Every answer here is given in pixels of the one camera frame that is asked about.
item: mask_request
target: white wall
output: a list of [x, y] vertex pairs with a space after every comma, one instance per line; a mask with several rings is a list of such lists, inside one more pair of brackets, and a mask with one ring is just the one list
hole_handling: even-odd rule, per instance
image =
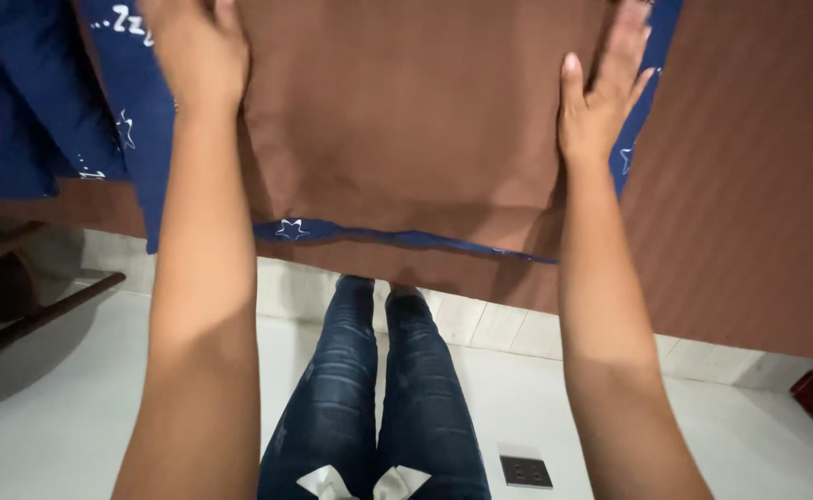
[[[7, 397], [0, 402], [2, 500], [110, 495], [138, 409], [149, 297], [105, 294], [91, 305], [0, 356], [0, 399]], [[318, 328], [261, 319], [258, 330], [266, 444]], [[384, 337], [379, 348], [384, 373]], [[561, 363], [451, 349], [493, 497], [590, 498]], [[667, 388], [717, 498], [813, 499], [813, 421], [792, 400], [697, 381], [667, 379]], [[379, 404], [382, 389], [380, 384]], [[554, 491], [506, 487], [500, 450], [543, 458]]]

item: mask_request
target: jeans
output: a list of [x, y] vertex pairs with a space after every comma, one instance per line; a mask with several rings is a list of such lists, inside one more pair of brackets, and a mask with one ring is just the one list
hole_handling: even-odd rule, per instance
[[258, 500], [316, 499], [296, 481], [325, 465], [361, 500], [398, 465], [431, 475], [414, 499], [490, 498], [453, 360], [420, 295], [393, 294], [385, 307], [390, 353], [376, 447], [373, 284], [345, 276], [336, 286], [314, 357], [261, 461]]

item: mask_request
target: wall socket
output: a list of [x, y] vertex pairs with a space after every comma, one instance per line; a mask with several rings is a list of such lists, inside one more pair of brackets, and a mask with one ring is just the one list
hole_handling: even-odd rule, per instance
[[545, 462], [517, 456], [500, 456], [505, 484], [525, 488], [554, 489]]

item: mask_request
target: white star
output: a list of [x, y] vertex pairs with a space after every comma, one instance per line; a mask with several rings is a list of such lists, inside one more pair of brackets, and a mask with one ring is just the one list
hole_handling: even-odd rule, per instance
[[121, 118], [119, 119], [118, 122], [116, 122], [116, 129], [119, 130], [119, 126], [122, 125], [122, 124], [126, 124], [128, 126], [128, 130], [126, 130], [125, 132], [123, 132], [122, 130], [119, 130], [119, 136], [123, 138], [123, 149], [129, 148], [129, 147], [134, 149], [135, 148], [134, 147], [134, 141], [132, 141], [132, 123], [133, 123], [133, 120], [125, 118], [125, 109], [123, 109], [123, 112], [120, 113], [119, 116]]
[[[295, 237], [291, 237], [288, 234], [286, 234], [286, 230], [288, 229], [287, 226], [290, 227], [290, 228], [295, 228], [295, 231], [297, 231], [297, 233], [295, 234]], [[282, 221], [280, 221], [280, 230], [277, 231], [274, 234], [276, 234], [277, 236], [285, 236], [285, 237], [287, 237], [289, 239], [298, 239], [298, 238], [300, 238], [300, 237], [302, 237], [302, 236], [304, 236], [306, 234], [310, 234], [310, 231], [302, 231], [301, 230], [301, 219], [299, 219], [298, 221], [295, 221], [295, 222], [289, 222], [289, 221], [283, 219]]]
[[631, 151], [634, 150], [634, 148], [635, 147], [632, 146], [627, 150], [620, 150], [620, 156], [622, 156], [623, 160], [625, 161], [625, 163], [623, 164], [623, 175], [629, 173], [629, 169], [631, 168], [631, 165], [629, 165], [629, 162], [631, 162], [631, 157], [629, 153], [631, 153]]

